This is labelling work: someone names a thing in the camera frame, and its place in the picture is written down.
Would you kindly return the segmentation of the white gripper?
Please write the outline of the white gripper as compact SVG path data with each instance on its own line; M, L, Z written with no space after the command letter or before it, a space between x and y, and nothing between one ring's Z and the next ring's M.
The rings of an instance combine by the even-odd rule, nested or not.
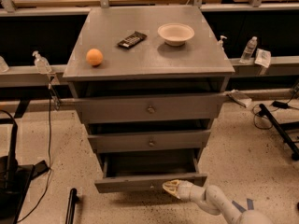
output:
M178 179L166 181L163 183L163 189L182 201L200 203L205 199L206 189L196 186L189 181L180 182Z

